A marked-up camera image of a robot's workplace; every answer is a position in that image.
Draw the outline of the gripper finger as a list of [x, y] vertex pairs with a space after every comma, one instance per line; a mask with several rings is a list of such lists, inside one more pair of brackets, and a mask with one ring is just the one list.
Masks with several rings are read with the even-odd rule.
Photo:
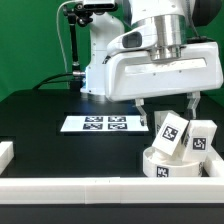
[[147, 125], [147, 113], [143, 109], [144, 100], [143, 99], [136, 99], [135, 100], [135, 107], [138, 109], [140, 113], [140, 122], [142, 126]]
[[191, 92], [187, 94], [187, 99], [189, 100], [188, 106], [187, 106], [187, 116], [189, 119], [195, 119], [197, 117], [196, 115], [196, 109], [200, 102], [201, 94], [199, 91]]

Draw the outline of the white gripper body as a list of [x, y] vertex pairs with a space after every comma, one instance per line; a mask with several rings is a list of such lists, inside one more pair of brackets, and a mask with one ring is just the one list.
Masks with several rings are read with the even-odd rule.
[[105, 95], [111, 101], [218, 89], [223, 73], [216, 42], [187, 44], [178, 59], [153, 62], [150, 49], [156, 38], [150, 38], [146, 48], [126, 48], [120, 35], [107, 45]]

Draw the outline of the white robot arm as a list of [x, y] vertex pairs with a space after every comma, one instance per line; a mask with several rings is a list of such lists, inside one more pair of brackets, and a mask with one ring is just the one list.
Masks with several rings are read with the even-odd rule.
[[134, 100], [141, 108], [150, 97], [199, 93], [223, 83], [218, 44], [188, 27], [209, 24], [222, 0], [123, 0], [124, 20], [109, 11], [116, 0], [84, 0], [91, 12], [91, 60], [85, 93], [110, 101]]

